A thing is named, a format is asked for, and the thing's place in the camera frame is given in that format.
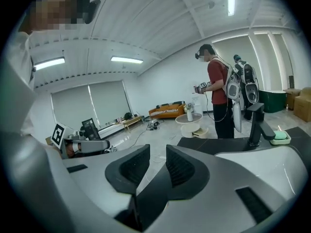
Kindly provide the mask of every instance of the floor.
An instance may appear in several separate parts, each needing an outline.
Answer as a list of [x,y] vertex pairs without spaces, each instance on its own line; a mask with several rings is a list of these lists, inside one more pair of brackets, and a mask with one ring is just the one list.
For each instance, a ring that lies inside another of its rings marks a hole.
[[[278,130],[278,126],[282,130],[290,129],[293,127],[300,127],[308,135],[311,136],[311,122],[304,122],[300,118],[293,115],[292,111],[280,111],[276,113],[265,113],[265,121],[270,125],[273,130]],[[141,181],[137,194],[139,194],[150,182],[151,179],[159,172],[166,160],[166,145],[177,145],[181,139],[180,125],[175,122],[175,119],[159,120],[161,122],[160,128],[154,131],[146,131],[147,122],[139,122],[130,126],[130,132],[122,131],[117,133],[107,140],[118,150],[124,150],[132,145],[150,144],[150,166]],[[204,114],[200,121],[201,128],[208,128],[208,137],[217,138],[213,120]],[[235,138],[248,137],[251,129],[251,123],[242,120],[242,132],[235,131]]]

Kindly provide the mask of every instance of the person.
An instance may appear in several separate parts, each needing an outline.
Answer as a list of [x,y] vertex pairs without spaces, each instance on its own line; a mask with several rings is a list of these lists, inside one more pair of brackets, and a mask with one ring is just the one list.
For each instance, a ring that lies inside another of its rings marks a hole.
[[[238,75],[241,77],[242,76],[242,66],[244,66],[247,62],[243,61],[241,57],[237,54],[233,56],[235,64],[235,68],[239,71]],[[240,87],[243,95],[243,100],[244,100],[244,118],[248,121],[252,119],[252,112],[248,111],[247,108],[252,105],[252,103],[248,100],[247,95],[246,95],[246,90],[245,90],[245,84],[241,80],[240,82]]]
[[210,86],[203,88],[203,93],[212,91],[212,104],[215,120],[215,129],[218,138],[234,138],[234,122],[232,114],[232,100],[228,99],[223,87],[227,80],[227,67],[216,60],[214,49],[210,44],[200,47],[204,51],[204,62],[209,62],[207,72],[210,79]]
[[[33,90],[35,68],[29,53],[31,34],[58,29],[60,24],[76,24],[79,20],[83,21],[82,17],[87,11],[88,5],[89,0],[35,0],[32,2],[20,25],[8,40],[2,55],[5,59],[4,63],[7,63],[7,67],[12,68]],[[31,112],[27,115],[20,130],[22,136],[32,137],[34,135],[30,114]],[[44,147],[45,149],[51,148],[48,145],[44,145]],[[74,155],[72,144],[67,146],[67,154],[69,157]]]

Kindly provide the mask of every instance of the red t-shirt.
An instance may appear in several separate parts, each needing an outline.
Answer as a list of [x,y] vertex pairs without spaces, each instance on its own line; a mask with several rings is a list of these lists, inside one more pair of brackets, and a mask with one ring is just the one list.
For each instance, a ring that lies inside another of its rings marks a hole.
[[[228,70],[218,60],[212,60],[207,66],[207,72],[209,75],[210,82],[214,84],[218,80],[223,80],[224,84],[227,80]],[[227,97],[223,89],[213,91],[212,93],[212,104],[224,104],[227,103]]]

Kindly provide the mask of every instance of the black pants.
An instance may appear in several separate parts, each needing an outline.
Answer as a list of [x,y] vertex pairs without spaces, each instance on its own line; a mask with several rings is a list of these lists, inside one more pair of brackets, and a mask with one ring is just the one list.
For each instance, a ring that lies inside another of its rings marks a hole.
[[242,95],[243,95],[243,100],[244,100],[244,118],[249,121],[250,119],[252,119],[253,112],[248,111],[247,108],[253,104],[248,101],[245,88],[242,89]]
[[232,100],[228,100],[228,111],[227,103],[224,104],[213,104],[214,119],[215,119],[215,129],[218,139],[221,138],[234,138],[234,122],[232,114]]

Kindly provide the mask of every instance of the orange sofa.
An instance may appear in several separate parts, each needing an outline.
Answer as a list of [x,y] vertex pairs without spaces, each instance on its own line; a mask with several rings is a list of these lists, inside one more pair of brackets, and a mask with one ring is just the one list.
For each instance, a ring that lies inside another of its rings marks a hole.
[[155,109],[149,111],[149,116],[151,118],[176,118],[185,113],[184,105],[184,101],[157,105]]

